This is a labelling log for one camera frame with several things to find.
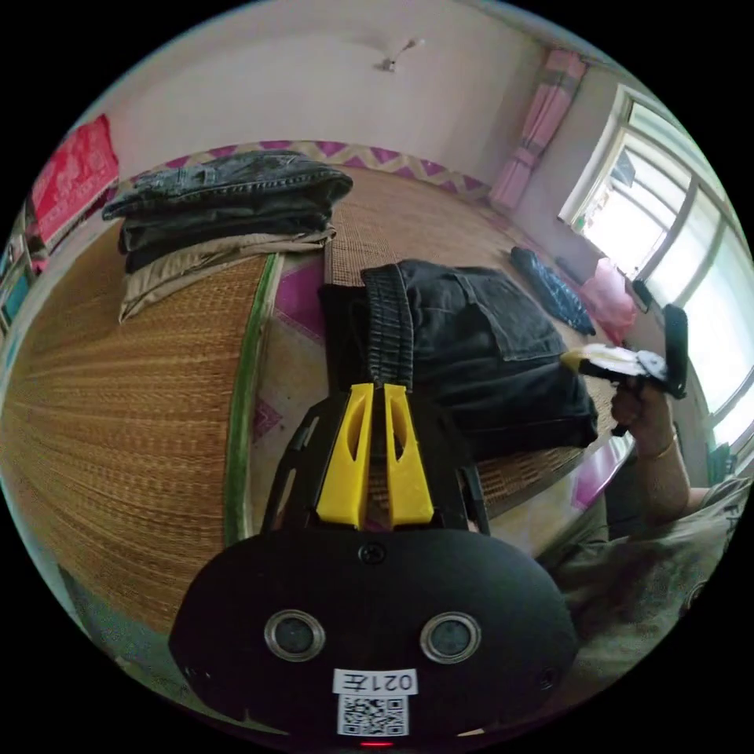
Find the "elastic waistband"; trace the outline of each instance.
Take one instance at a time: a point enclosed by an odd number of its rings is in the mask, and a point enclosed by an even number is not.
[[[369,302],[367,362],[376,385],[412,388],[414,330],[403,276],[397,265],[361,273]]]

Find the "pink plastic bag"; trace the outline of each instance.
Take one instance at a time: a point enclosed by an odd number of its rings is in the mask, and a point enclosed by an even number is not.
[[[600,259],[594,277],[581,286],[579,296],[592,319],[619,346],[639,312],[626,292],[626,279],[620,270],[609,259]]]

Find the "qr code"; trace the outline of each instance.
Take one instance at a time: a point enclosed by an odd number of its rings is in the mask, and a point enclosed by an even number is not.
[[[340,697],[342,736],[408,736],[407,697]]]

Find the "person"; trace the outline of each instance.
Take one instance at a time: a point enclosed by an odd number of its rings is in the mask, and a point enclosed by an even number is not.
[[[565,596],[580,650],[530,721],[580,705],[646,657],[704,588],[746,505],[749,478],[690,487],[669,399],[650,385],[636,397],[635,387],[618,388],[612,413],[635,439],[642,526],[610,540],[602,496],[537,559]]]

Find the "camera lens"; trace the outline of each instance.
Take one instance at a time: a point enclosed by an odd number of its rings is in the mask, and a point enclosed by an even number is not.
[[[281,660],[311,660],[324,646],[324,629],[319,621],[300,610],[275,613],[265,626],[265,641]]]
[[[479,647],[481,629],[465,613],[441,613],[427,621],[419,642],[434,662],[452,664],[471,657]]]

